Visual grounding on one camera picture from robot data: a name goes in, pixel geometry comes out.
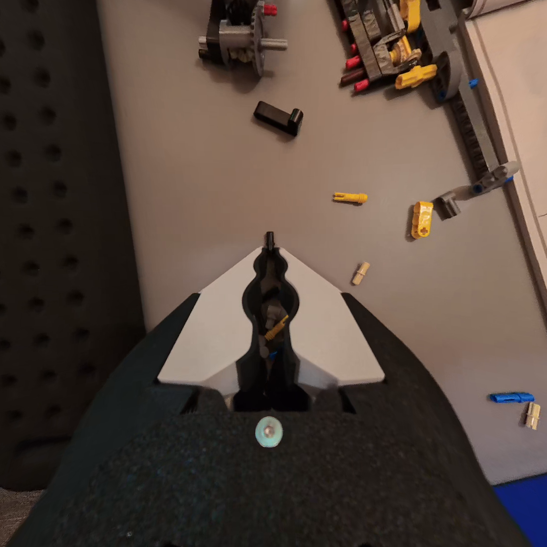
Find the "blue plastic bin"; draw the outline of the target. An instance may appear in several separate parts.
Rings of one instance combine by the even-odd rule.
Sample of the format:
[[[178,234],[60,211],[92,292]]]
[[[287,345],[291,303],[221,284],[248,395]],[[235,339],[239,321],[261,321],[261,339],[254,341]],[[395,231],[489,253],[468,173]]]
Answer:
[[[546,473],[493,487],[533,546],[546,546]]]

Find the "yellow lego connector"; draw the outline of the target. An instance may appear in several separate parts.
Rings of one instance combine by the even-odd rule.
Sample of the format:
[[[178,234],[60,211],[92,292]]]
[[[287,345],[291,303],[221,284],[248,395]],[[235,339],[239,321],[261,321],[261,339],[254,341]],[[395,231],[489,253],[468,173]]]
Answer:
[[[432,226],[434,204],[432,202],[418,201],[413,208],[411,223],[411,236],[415,240],[428,237]]]

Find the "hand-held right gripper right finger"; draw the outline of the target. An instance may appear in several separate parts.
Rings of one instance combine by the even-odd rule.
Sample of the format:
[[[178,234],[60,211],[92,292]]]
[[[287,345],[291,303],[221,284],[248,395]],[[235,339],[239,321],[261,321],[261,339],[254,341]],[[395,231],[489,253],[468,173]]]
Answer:
[[[275,253],[294,298],[284,329],[286,383],[321,391],[382,382],[385,373],[342,292],[287,250]]]

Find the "black perforated foam pad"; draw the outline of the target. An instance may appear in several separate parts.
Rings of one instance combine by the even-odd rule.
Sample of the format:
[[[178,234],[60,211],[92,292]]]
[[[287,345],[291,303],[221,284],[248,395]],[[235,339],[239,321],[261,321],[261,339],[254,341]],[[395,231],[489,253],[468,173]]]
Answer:
[[[145,335],[96,1],[1,1],[1,487],[44,489]]]

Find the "long lego chassis assembly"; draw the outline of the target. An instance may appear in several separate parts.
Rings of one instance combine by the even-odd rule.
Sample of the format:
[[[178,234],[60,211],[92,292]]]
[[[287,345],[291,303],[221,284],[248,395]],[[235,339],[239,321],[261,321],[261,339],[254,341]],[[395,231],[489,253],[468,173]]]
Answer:
[[[479,99],[456,39],[451,1],[335,1],[350,43],[340,86],[354,96],[392,85],[398,91],[430,84],[448,105],[475,173],[470,195],[513,181],[519,163],[498,159]]]

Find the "black L-shaped lego beam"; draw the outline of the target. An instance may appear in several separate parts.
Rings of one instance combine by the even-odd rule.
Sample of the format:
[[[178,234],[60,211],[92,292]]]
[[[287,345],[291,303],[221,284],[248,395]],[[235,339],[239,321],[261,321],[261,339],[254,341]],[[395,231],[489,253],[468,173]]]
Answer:
[[[304,113],[294,108],[290,113],[267,102],[259,101],[253,113],[256,120],[296,137],[303,122]]]

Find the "grey lego gear assembly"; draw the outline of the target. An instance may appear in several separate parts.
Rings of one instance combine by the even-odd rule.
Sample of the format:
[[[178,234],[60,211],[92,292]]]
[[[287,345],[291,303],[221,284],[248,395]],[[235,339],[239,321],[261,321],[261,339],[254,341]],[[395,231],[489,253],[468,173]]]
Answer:
[[[265,20],[277,16],[269,1],[211,1],[206,34],[198,38],[198,57],[216,65],[251,65],[262,78],[265,54],[286,51],[285,39],[270,38]]]

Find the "lego instruction booklet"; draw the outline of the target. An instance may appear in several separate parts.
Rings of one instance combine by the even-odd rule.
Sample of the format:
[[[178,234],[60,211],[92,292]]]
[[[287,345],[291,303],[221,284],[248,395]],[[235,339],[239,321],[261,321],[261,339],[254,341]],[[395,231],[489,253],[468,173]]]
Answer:
[[[546,310],[546,1],[473,1],[460,28],[505,188]]]

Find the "dark grey lego elbow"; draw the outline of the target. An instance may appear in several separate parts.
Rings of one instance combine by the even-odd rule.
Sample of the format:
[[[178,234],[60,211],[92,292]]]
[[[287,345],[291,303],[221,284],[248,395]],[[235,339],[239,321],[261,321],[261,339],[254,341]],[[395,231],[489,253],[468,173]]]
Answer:
[[[442,221],[460,215],[462,207],[474,197],[470,185],[450,189],[433,200],[434,210]]]

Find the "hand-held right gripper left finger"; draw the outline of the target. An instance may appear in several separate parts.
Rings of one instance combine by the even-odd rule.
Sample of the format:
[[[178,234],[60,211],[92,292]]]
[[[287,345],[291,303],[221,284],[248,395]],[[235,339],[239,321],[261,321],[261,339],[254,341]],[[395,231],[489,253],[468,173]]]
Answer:
[[[243,293],[255,279],[256,248],[199,292],[165,364],[161,384],[212,388],[222,395],[240,390],[236,362],[250,349],[253,326]]]

